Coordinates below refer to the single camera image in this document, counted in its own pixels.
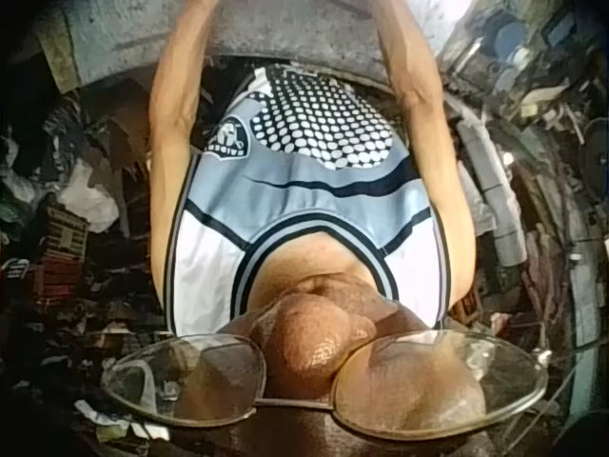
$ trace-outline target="polka dot pattern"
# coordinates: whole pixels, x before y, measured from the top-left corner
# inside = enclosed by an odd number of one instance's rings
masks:
[[[273,96],[248,95],[263,106],[250,122],[262,145],[310,156],[327,169],[369,169],[389,156],[393,130],[349,86],[284,66],[267,68],[266,77]]]

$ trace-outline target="man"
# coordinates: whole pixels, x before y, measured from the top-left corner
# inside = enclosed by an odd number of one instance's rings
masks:
[[[371,2],[411,150],[353,89],[288,66],[244,81],[197,150],[189,137],[218,3],[187,2],[154,82],[155,286],[177,335],[247,336],[265,354],[267,394],[324,398],[355,348],[434,327],[471,287],[474,230],[441,78],[405,2]],[[447,402],[471,390],[453,386],[460,368],[446,370],[422,374],[416,390]],[[310,444],[302,431],[316,429],[317,449],[334,453],[320,436],[345,432],[327,427],[304,420],[294,439]]]

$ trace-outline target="nose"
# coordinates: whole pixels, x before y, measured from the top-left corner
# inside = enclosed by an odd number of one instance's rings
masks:
[[[267,394],[300,399],[326,395],[348,355],[375,336],[371,320],[324,297],[285,297],[277,305],[275,326],[263,347]]]

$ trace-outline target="jersey logo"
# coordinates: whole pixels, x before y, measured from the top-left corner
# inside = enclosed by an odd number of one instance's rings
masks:
[[[229,116],[216,128],[204,153],[220,160],[245,159],[249,155],[249,133],[236,116]]]

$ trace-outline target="eyeglass frame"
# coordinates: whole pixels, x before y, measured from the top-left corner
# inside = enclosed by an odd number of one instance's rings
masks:
[[[485,414],[478,421],[475,421],[473,423],[470,421],[469,423],[465,423],[465,425],[461,425],[461,426],[457,426],[457,427],[444,427],[444,428],[420,429],[417,431],[406,431],[406,432],[400,432],[400,435],[398,436],[396,434],[393,434],[395,432],[382,432],[382,431],[372,431],[369,429],[364,429],[363,427],[359,427],[355,424],[350,423],[348,420],[346,420],[345,418],[343,418],[341,416],[340,412],[338,411],[337,405],[336,405],[336,390],[339,385],[339,379],[341,377],[341,372],[344,370],[344,368],[348,365],[348,363],[351,360],[355,359],[355,357],[358,353],[365,350],[366,348],[369,348],[372,345],[378,344],[385,340],[386,341],[394,340],[394,342],[395,342],[395,340],[397,340],[397,339],[401,339],[401,338],[405,338],[405,337],[413,336],[413,335],[417,335],[417,334],[425,334],[425,333],[429,333],[429,332],[435,333],[436,335],[445,334],[447,332],[450,332],[450,333],[457,333],[460,335],[470,336],[470,337],[475,336],[476,338],[485,340],[485,341],[493,343],[493,344],[495,344],[495,342],[499,341],[503,345],[509,346],[512,349],[518,351],[521,355],[523,355],[527,359],[529,359],[529,361],[533,365],[539,367],[541,369],[541,375],[536,380],[535,388],[532,390],[532,392],[530,394],[520,398],[517,402],[513,402],[505,407],[499,408],[499,409],[491,412],[490,414]],[[397,334],[397,335],[388,335],[388,336],[384,336],[382,338],[378,338],[376,340],[366,343],[365,345],[363,345],[360,348],[353,351],[347,357],[347,359],[344,361],[342,366],[337,371],[337,373],[334,377],[334,380],[332,381],[332,389],[330,390],[329,401],[327,403],[315,402],[315,401],[309,401],[309,400],[265,398],[264,392],[265,392],[265,387],[266,387],[266,360],[265,360],[264,353],[258,347],[258,345],[256,345],[255,342],[253,342],[252,340],[250,340],[249,338],[246,338],[244,336],[232,335],[232,334],[228,334],[228,333],[210,333],[210,334],[200,334],[200,335],[188,335],[185,337],[175,337],[172,339],[167,339],[167,340],[155,343],[153,345],[150,345],[150,346],[145,347],[140,350],[154,349],[161,345],[166,345],[168,342],[175,342],[175,341],[180,341],[180,340],[187,342],[188,339],[207,338],[207,337],[217,338],[218,336],[233,338],[241,343],[245,343],[254,350],[254,353],[256,353],[258,355],[258,360],[260,362],[260,369],[261,369],[262,376],[260,376],[259,385],[256,389],[256,395],[252,401],[250,410],[245,414],[242,414],[238,417],[231,418],[230,420],[225,420],[225,421],[218,421],[218,420],[207,421],[207,422],[214,422],[213,425],[202,425],[206,421],[200,421],[200,420],[199,421],[181,420],[178,422],[178,421],[173,421],[168,416],[163,416],[162,419],[159,419],[158,414],[155,415],[153,413],[141,410],[137,405],[134,405],[131,402],[121,398],[119,395],[114,394],[108,388],[108,386],[106,386],[106,383],[105,383],[109,371],[112,369],[112,367],[115,367],[117,364],[120,364],[123,360],[128,359],[129,357],[131,357],[134,354],[136,354],[137,352],[139,352],[139,350],[126,356],[122,360],[119,360],[118,362],[116,362],[115,364],[113,364],[110,367],[107,367],[104,370],[104,373],[102,374],[102,378],[100,381],[102,389],[104,390],[104,392],[107,395],[109,395],[112,399],[114,399],[118,403],[122,404],[123,406],[128,407],[129,409],[136,410],[136,411],[138,411],[139,414],[142,414],[143,416],[148,417],[149,419],[152,419],[158,423],[161,423],[164,425],[169,425],[172,427],[198,428],[198,429],[214,429],[214,428],[220,428],[220,427],[229,427],[229,426],[234,426],[235,424],[239,424],[239,423],[249,419],[250,417],[252,417],[254,414],[256,414],[258,407],[288,407],[288,408],[297,408],[297,409],[316,411],[316,412],[322,412],[322,413],[329,413],[329,414],[331,414],[332,419],[341,427],[346,427],[347,429],[349,429],[351,431],[360,433],[367,437],[399,443],[399,442],[421,442],[421,441],[445,439],[445,438],[464,435],[467,433],[473,433],[476,431],[480,431],[481,429],[491,427],[491,426],[495,425],[496,423],[507,420],[516,414],[525,412],[532,405],[534,405],[537,401],[539,401],[545,394],[545,391],[547,390],[547,384],[548,384],[548,379],[549,379],[548,372],[547,372],[546,358],[542,358],[542,357],[536,358],[534,355],[529,354],[528,352],[522,350],[521,348],[518,348],[517,346],[512,345],[511,343],[509,343],[505,340],[502,340],[500,338],[497,338],[497,337],[493,337],[493,336],[486,335],[483,333],[477,333],[477,332],[472,332],[472,331],[460,331],[460,330],[454,330],[454,329],[443,329],[443,330],[428,329],[428,330],[407,332],[407,333]],[[231,345],[223,345],[223,346],[217,346],[217,347],[211,347],[211,348],[226,348],[228,346],[231,346]]]

